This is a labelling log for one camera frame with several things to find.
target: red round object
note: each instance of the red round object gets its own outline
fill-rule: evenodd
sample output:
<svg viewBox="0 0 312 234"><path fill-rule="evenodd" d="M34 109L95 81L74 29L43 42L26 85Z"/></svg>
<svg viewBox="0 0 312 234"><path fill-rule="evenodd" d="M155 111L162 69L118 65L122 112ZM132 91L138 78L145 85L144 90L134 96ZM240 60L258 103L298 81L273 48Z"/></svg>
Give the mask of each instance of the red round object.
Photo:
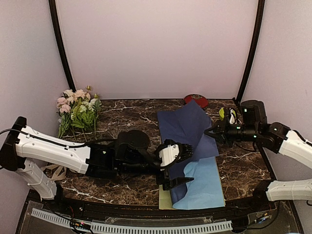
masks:
<svg viewBox="0 0 312 234"><path fill-rule="evenodd" d="M184 98L186 104L192 100L194 100L201 108L205 108L206 106L208 106L208 100L202 95L190 94Z"/></svg>

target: white panel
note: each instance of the white panel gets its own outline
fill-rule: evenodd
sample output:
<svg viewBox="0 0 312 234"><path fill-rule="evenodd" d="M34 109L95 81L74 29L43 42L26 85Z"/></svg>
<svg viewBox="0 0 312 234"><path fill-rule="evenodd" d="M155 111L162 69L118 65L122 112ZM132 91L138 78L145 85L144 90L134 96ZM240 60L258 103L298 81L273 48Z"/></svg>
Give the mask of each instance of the white panel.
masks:
<svg viewBox="0 0 312 234"><path fill-rule="evenodd" d="M101 98L236 96L256 0L58 0L75 84Z"/></svg>
<svg viewBox="0 0 312 234"><path fill-rule="evenodd" d="M0 0L0 130L18 116L55 135L56 99L67 88L47 0ZM0 136L0 146L5 134ZM0 170L0 233L15 233L28 193L16 173Z"/></svg>
<svg viewBox="0 0 312 234"><path fill-rule="evenodd" d="M312 1L266 1L251 77L244 100L264 101L269 122L279 121L312 140ZM312 170L282 155L269 153L279 180L312 178ZM299 216L312 233L311 207Z"/></svg>

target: slotted metal strip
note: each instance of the slotted metal strip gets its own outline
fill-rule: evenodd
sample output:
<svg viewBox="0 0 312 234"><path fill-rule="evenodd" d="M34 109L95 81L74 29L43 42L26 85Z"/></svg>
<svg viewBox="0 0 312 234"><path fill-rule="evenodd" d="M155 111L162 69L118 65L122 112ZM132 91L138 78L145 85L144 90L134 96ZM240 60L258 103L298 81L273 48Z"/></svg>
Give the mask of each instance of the slotted metal strip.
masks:
<svg viewBox="0 0 312 234"><path fill-rule="evenodd" d="M56 225L70 227L68 220L46 211L33 208L31 215ZM231 221L185 227L130 227L95 221L89 224L91 224L92 231L97 234L212 234L232 230Z"/></svg>

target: light blue paper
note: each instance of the light blue paper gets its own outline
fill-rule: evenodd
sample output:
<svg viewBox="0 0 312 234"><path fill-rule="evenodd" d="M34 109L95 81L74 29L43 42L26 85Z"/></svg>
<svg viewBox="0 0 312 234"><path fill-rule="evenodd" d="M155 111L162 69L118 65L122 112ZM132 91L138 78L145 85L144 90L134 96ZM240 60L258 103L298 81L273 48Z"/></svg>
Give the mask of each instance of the light blue paper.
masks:
<svg viewBox="0 0 312 234"><path fill-rule="evenodd" d="M224 207L224 197L215 157L193 161L184 168L185 177L194 177L186 184L186 195L173 205L180 210Z"/></svg>

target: brown marble surface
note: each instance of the brown marble surface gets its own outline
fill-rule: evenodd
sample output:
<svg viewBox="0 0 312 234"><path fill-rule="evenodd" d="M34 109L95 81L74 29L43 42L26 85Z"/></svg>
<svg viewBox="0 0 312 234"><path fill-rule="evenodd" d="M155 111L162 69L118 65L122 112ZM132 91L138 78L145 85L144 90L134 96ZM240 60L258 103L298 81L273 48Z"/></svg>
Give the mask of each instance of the brown marble surface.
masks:
<svg viewBox="0 0 312 234"><path fill-rule="evenodd" d="M85 142L95 138L117 138L120 131L142 130L151 139L150 152L160 143L157 111L176 110L183 105L179 99L105 100L99 114L96 132L75 133L63 139ZM212 120L218 119L221 107L235 107L232 100L209 100L205 111ZM240 143L250 148L250 144ZM252 195L260 180L270 175L260 153L249 153L237 146L218 145L216 158L224 198L233 200ZM66 197L122 205L158 205L158 186L152 175L121 175L116 179L90 178L68 170L60 181Z"/></svg>

